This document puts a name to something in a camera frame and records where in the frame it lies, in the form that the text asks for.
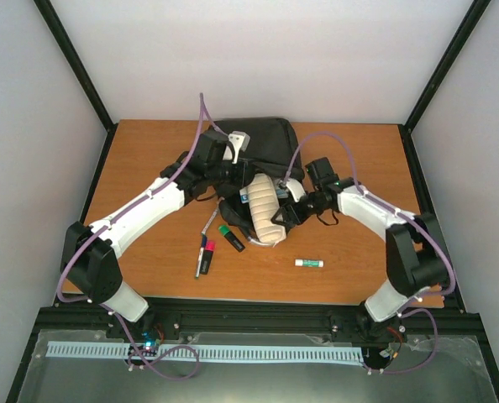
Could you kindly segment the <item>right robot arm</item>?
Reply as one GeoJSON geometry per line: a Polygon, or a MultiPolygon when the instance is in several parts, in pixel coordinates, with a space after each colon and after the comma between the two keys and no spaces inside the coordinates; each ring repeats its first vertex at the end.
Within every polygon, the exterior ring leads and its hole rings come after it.
{"type": "Polygon", "coordinates": [[[456,278],[436,217],[394,207],[352,181],[316,186],[279,207],[271,222],[291,229],[327,210],[353,218],[385,242],[386,280],[363,303],[373,322],[400,315],[436,285],[441,296],[454,291],[456,278]]]}

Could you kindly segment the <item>dog picture book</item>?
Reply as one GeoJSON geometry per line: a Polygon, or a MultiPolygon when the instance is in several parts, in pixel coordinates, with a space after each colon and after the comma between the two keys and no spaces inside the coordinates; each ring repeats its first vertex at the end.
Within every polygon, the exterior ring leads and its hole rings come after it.
{"type": "MultiPolygon", "coordinates": [[[[243,188],[239,191],[240,200],[243,204],[249,202],[248,191],[246,188],[243,188]]],[[[290,196],[290,193],[286,189],[281,189],[279,187],[276,188],[276,196],[278,199],[287,199],[290,196]]]]}

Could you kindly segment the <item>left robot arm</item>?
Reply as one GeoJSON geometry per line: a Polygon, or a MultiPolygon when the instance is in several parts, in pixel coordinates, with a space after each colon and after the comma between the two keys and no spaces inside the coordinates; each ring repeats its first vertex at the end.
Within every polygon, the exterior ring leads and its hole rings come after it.
{"type": "Polygon", "coordinates": [[[125,326],[135,337],[148,337],[155,316],[148,312],[145,298],[123,279],[119,258],[156,223],[195,201],[208,187],[236,193],[254,175],[248,161],[203,163],[182,156],[116,212],[87,226],[73,223],[66,231],[57,297],[103,306],[126,319],[125,326]]]}

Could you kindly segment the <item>cream pencil case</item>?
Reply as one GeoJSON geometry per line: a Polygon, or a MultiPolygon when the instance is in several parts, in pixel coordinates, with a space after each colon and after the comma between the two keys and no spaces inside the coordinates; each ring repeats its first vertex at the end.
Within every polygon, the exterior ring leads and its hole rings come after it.
{"type": "Polygon", "coordinates": [[[256,174],[247,186],[249,211],[255,234],[260,243],[274,246],[286,238],[286,229],[271,219],[280,205],[272,179],[263,173],[256,174]]]}

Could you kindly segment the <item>black student bag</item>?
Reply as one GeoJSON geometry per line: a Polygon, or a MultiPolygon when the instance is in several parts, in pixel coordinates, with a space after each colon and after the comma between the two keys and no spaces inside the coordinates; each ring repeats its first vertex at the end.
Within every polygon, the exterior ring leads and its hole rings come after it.
{"type": "MultiPolygon", "coordinates": [[[[292,178],[303,182],[301,157],[294,155],[298,147],[297,135],[291,123],[278,117],[267,118],[230,118],[216,122],[225,133],[240,131],[250,136],[250,142],[239,156],[239,161],[249,164],[249,184],[256,174],[268,175],[275,188],[286,189],[282,182],[292,178]]],[[[219,213],[231,226],[237,227],[251,243],[262,247],[273,247],[260,243],[254,230],[249,203],[243,204],[239,191],[234,186],[222,185],[217,194],[219,213]]],[[[287,202],[294,202],[291,195],[287,199],[278,199],[280,207],[287,202]]]]}

